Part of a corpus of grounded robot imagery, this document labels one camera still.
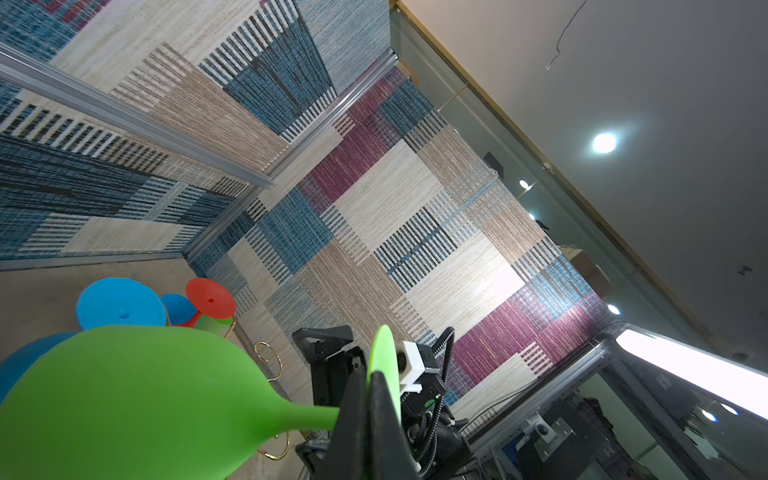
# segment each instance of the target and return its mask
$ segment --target ceiling light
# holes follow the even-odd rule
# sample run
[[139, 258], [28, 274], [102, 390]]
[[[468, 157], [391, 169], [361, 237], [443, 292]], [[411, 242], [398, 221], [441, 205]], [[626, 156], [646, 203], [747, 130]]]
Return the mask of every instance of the ceiling light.
[[725, 403], [721, 403], [720, 406], [722, 406], [725, 410], [733, 413], [734, 415], [739, 416], [739, 413], [736, 411], [734, 407], [726, 405]]
[[707, 420], [709, 420], [710, 422], [717, 423], [717, 417], [709, 413], [707, 410], [701, 409], [701, 415], [704, 415], [705, 417], [707, 417]]
[[616, 148], [616, 137], [613, 134], [599, 134], [592, 141], [592, 148], [599, 154], [607, 154]]
[[629, 353], [712, 392], [729, 404], [768, 419], [766, 374], [650, 332], [625, 330], [616, 342]]

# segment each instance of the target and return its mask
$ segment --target wall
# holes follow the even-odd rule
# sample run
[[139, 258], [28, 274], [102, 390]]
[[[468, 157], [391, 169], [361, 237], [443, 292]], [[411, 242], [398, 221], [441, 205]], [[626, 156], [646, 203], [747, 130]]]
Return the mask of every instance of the wall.
[[[386, 3], [0, 2], [0, 41], [264, 171], [389, 45]], [[181, 252], [247, 184], [0, 81], [0, 260]]]
[[280, 352], [286, 375], [273, 385], [294, 402], [312, 401], [309, 366], [291, 340], [302, 327], [350, 325], [369, 349], [382, 324], [427, 343], [453, 326], [445, 400], [471, 417], [611, 320], [397, 68], [318, 137], [189, 259], [233, 293], [248, 336]]
[[195, 277], [184, 259], [99, 263], [0, 272], [0, 361], [37, 339], [80, 332], [74, 307], [80, 293], [97, 280], [121, 276], [142, 282], [158, 295], [184, 294]]
[[[768, 369], [763, 2], [403, 0], [655, 273]], [[620, 138], [596, 156], [594, 135]], [[748, 275], [737, 272], [747, 265]]]

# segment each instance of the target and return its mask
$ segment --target woven wall panel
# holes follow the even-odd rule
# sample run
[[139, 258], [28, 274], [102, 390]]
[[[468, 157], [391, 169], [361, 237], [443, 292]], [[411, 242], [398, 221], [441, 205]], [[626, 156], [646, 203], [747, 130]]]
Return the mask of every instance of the woven wall panel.
[[[385, 2], [305, 6], [312, 18], [293, 0], [0, 0], [0, 41], [261, 172], [389, 44]], [[329, 15], [355, 21], [321, 35]], [[6, 260], [181, 252], [247, 187], [5, 81], [0, 174]], [[223, 251], [242, 236], [228, 231]]]
[[[396, 68], [330, 137], [253, 202], [248, 210], [261, 213], [242, 239], [222, 236], [190, 262], [255, 299], [238, 319], [252, 339], [275, 329], [251, 310], [280, 326], [292, 358], [300, 327], [350, 325], [368, 349], [383, 323], [397, 339], [427, 343], [453, 326], [446, 400], [462, 417], [534, 382], [609, 320], [495, 172]], [[286, 388], [301, 402], [311, 398], [303, 382]]]

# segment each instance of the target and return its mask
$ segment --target ceiling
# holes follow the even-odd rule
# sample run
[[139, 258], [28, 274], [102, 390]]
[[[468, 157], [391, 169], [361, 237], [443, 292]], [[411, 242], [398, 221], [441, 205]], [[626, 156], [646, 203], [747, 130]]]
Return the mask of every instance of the ceiling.
[[[768, 2], [403, 0], [720, 338], [768, 370]], [[616, 134], [617, 149], [591, 150]], [[745, 275], [743, 266], [752, 269]]]

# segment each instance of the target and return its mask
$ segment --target gold metal frame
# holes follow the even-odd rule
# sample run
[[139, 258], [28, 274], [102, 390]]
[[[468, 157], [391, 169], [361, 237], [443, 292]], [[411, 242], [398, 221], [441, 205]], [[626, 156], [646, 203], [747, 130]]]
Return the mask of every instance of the gold metal frame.
[[288, 435], [288, 432], [286, 432], [286, 448], [285, 448], [285, 450], [283, 450], [283, 453], [281, 453], [281, 454], [279, 454], [279, 455], [275, 456], [275, 455], [272, 455], [271, 453], [267, 453], [267, 452], [265, 452], [265, 451], [264, 451], [264, 450], [262, 450], [262, 449], [257, 449], [257, 452], [259, 452], [261, 455], [264, 455], [264, 456], [265, 456], [265, 457], [267, 457], [269, 460], [275, 460], [275, 461], [277, 461], [277, 460], [282, 460], [283, 458], [286, 458], [286, 455], [288, 455], [288, 452], [289, 452], [289, 451], [290, 451], [290, 437], [289, 437], [289, 435]]
[[276, 380], [280, 380], [280, 377], [283, 376], [283, 360], [280, 359], [280, 356], [277, 355], [277, 351], [267, 342], [256, 342], [253, 344], [253, 351], [256, 352], [256, 356], [259, 357], [259, 360], [261, 360], [264, 363], [269, 363], [270, 361], [265, 359], [259, 354], [259, 350], [257, 348], [258, 345], [264, 345], [266, 348], [272, 350], [272, 353], [275, 354], [275, 358], [277, 359], [277, 365], [279, 366], [280, 370], [277, 372], [277, 376], [273, 379], [268, 379], [270, 382], [274, 382]]
[[232, 325], [230, 325], [230, 329], [227, 330], [227, 333], [224, 333], [225, 340], [228, 339], [230, 336], [230, 333], [232, 333], [232, 331], [235, 330], [235, 323], [237, 323], [237, 321], [235, 319], [232, 319]]

